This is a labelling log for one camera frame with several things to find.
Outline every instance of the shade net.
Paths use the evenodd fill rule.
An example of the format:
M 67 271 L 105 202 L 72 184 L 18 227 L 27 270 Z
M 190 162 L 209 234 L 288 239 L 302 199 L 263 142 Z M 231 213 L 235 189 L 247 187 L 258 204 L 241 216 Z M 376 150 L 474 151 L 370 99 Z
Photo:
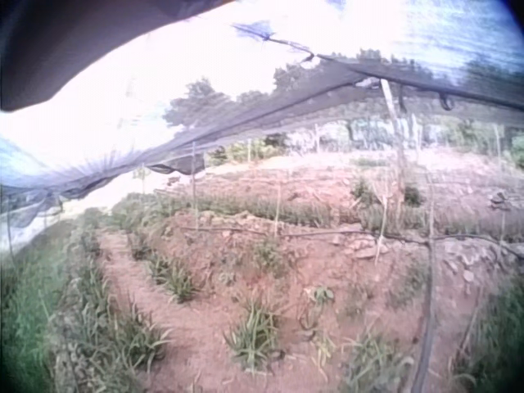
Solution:
M 89 108 L 50 115 L 46 104 L 2 114 L 3 217 L 10 212 L 10 225 L 27 226 L 39 212 L 83 198 L 142 165 L 161 174 L 198 173 L 207 151 L 232 142 L 333 121 L 388 118 L 381 79 L 390 83 L 400 118 L 524 124 L 524 39 L 500 2 L 319 0 L 311 2 L 315 13 L 289 1 L 267 15 L 258 13 L 261 3 L 238 2 L 180 22 L 164 50 L 173 58 L 192 46 L 193 58 L 177 57 L 188 68 L 205 61 L 249 75 L 264 68 L 272 75 L 270 88 L 245 84 L 232 95 L 199 75 L 174 91 L 151 122 L 149 112 L 133 106 L 140 77 L 131 74 L 120 96 L 128 109 L 110 115 Z M 381 7 L 387 12 L 374 11 Z M 278 19 L 278 10 L 285 17 Z M 370 40 L 379 28 L 382 38 Z M 191 41 L 192 31 L 212 42 L 219 35 L 218 47 L 200 49 L 205 40 Z M 145 47 L 155 34 L 140 38 Z M 133 61 L 147 56 L 139 53 Z M 52 101 L 60 106 L 59 97 Z

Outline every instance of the sky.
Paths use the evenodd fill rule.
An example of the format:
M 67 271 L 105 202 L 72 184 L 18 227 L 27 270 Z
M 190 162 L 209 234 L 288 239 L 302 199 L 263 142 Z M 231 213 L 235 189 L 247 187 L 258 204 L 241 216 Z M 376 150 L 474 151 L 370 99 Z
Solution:
M 372 48 L 442 71 L 471 60 L 466 54 L 477 51 L 524 69 L 522 34 L 495 0 L 343 3 L 244 0 L 168 25 L 104 56 L 49 102 L 2 114 L 0 133 L 50 166 L 89 161 L 115 147 L 143 149 L 172 138 L 162 115 L 187 84 L 205 76 L 231 97 L 249 90 L 270 92 L 277 67 L 305 58 L 283 45 L 240 38 L 232 23 L 269 20 L 275 38 L 323 54 L 352 56 Z M 132 94 L 126 98 L 131 81 Z M 122 119 L 138 120 L 137 127 L 119 129 Z

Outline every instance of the netting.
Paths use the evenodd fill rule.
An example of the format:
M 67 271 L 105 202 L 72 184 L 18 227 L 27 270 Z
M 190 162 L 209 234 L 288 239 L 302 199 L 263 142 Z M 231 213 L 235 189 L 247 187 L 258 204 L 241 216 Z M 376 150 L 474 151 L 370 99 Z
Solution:
M 345 2 L 336 3 L 344 6 Z M 246 15 L 251 16 L 239 20 L 242 7 L 251 7 L 250 3 L 234 4 L 229 18 L 224 19 L 230 12 L 224 7 L 183 22 L 180 34 L 190 31 L 192 25 L 208 29 L 208 38 L 217 29 L 229 30 L 230 42 L 206 58 L 217 61 L 217 66 L 223 62 L 227 67 L 232 61 L 233 55 L 220 52 L 229 44 L 236 45 L 236 50 L 251 46 L 259 52 L 256 59 L 247 58 L 249 55 L 235 58 L 235 62 L 245 61 L 246 68 L 262 67 L 271 51 L 273 57 L 281 54 L 287 64 L 280 61 L 273 67 L 270 61 L 264 65 L 273 67 L 273 90 L 245 88 L 238 97 L 231 97 L 215 89 L 208 79 L 193 80 L 186 91 L 171 97 L 162 121 L 155 125 L 136 115 L 119 124 L 97 122 L 97 113 L 92 112 L 83 118 L 64 113 L 60 118 L 46 118 L 46 123 L 41 115 L 45 107 L 40 115 L 38 109 L 33 116 L 23 111 L 2 115 L 2 212 L 11 212 L 10 225 L 24 227 L 39 212 L 67 199 L 83 198 L 141 165 L 161 174 L 190 174 L 204 169 L 204 153 L 232 142 L 334 121 L 370 116 L 386 119 L 389 112 L 381 79 L 390 82 L 398 115 L 405 119 L 412 114 L 448 115 L 522 126 L 524 40 L 501 4 L 405 1 L 398 2 L 394 12 L 381 20 L 370 12 L 371 6 L 367 11 L 360 9 L 361 3 L 334 7 L 331 19 L 321 20 L 290 2 L 297 18 L 313 21 L 312 29 L 325 27 L 326 32 L 316 33 L 317 38 L 305 35 L 313 37 L 311 43 L 296 40 L 300 34 L 295 34 L 292 20 L 283 32 L 273 27 L 282 27 L 282 23 L 253 20 L 249 12 Z M 351 40 L 357 45 L 352 48 L 348 37 L 364 26 L 358 23 L 356 27 L 357 20 L 368 21 L 368 29 L 360 32 L 361 38 Z M 386 28 L 384 24 L 392 20 L 398 23 Z M 391 35 L 385 52 L 367 47 L 366 34 L 379 25 L 386 31 L 383 40 Z M 169 51 L 173 55 L 183 45 L 187 43 L 175 37 Z M 179 61 L 191 63 L 193 59 Z M 196 55 L 196 61 L 204 60 Z M 19 135 L 22 129 L 33 129 L 38 135 L 27 140 Z M 60 142 L 56 141 L 54 151 L 46 151 L 39 141 L 52 138 L 51 129 Z

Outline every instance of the soil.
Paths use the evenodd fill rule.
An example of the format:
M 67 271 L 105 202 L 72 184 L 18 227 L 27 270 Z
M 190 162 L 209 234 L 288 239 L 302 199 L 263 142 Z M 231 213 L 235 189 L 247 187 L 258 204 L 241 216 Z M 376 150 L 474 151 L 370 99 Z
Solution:
M 337 168 L 331 164 L 323 160 L 322 169 L 308 167 L 304 162 L 303 166 L 288 170 L 271 168 L 266 163 L 269 169 L 260 165 L 249 171 L 207 175 L 197 182 L 197 190 L 213 195 L 236 193 L 275 198 L 277 184 L 281 183 L 282 199 L 298 194 L 297 203 L 318 202 L 349 209 L 355 202 L 350 188 L 358 177 L 365 174 L 367 178 L 378 179 L 386 171 L 381 167 L 362 169 L 345 164 L 346 167 Z M 482 178 L 482 182 L 491 178 L 500 183 L 501 175 L 492 166 L 486 164 L 489 170 L 483 171 L 486 179 Z M 467 171 L 451 164 L 450 167 L 449 176 L 460 178 L 461 182 L 468 179 Z M 474 206 L 493 220 L 492 215 L 499 212 L 489 210 L 486 202 L 491 191 L 500 189 L 500 184 L 497 187 L 479 184 L 478 175 L 470 175 L 469 179 L 463 185 L 435 187 L 440 211 L 452 210 L 464 187 L 468 209 Z M 377 187 L 381 184 L 385 182 L 376 181 Z M 505 190 L 512 193 L 521 185 L 518 179 Z M 176 192 L 191 192 L 191 186 L 175 187 Z M 119 303 L 125 305 L 130 296 L 143 313 L 151 313 L 159 327 L 170 329 L 171 342 L 165 358 L 153 364 L 150 375 L 141 376 L 147 391 L 337 391 L 345 375 L 345 364 L 350 361 L 348 344 L 368 328 L 396 342 L 405 354 L 418 358 L 425 287 L 414 291 L 400 307 L 391 305 L 391 298 L 392 294 L 409 289 L 405 277 L 413 266 L 422 270 L 427 267 L 426 247 L 384 239 L 375 263 L 377 246 L 369 236 L 330 233 L 288 237 L 285 235 L 318 229 L 280 223 L 277 244 L 283 271 L 273 275 L 256 265 L 254 249 L 265 239 L 261 233 L 271 238 L 274 225 L 273 221 L 248 212 L 224 217 L 202 211 L 200 230 L 196 231 L 190 229 L 195 227 L 194 214 L 179 211 L 152 228 L 148 233 L 150 246 L 173 260 L 183 260 L 200 288 L 194 300 L 181 305 L 169 302 L 168 292 L 152 281 L 145 261 L 132 258 L 125 234 L 102 235 L 101 262 Z M 359 229 L 358 224 L 332 226 Z M 504 267 L 497 259 L 497 249 L 478 239 L 439 242 L 436 262 L 437 326 L 427 375 L 429 392 L 450 391 L 450 360 L 468 329 L 480 288 L 496 285 Z M 316 287 L 326 287 L 334 293 L 334 301 L 323 308 L 314 329 L 317 337 L 327 335 L 336 347 L 322 369 L 315 364 L 317 349 L 313 333 L 300 324 L 304 310 L 313 309 L 308 293 Z M 282 359 L 272 359 L 268 370 L 260 375 L 243 372 L 233 361 L 224 340 L 224 333 L 242 319 L 242 302 L 249 296 L 262 296 L 276 310 L 278 345 L 284 353 Z

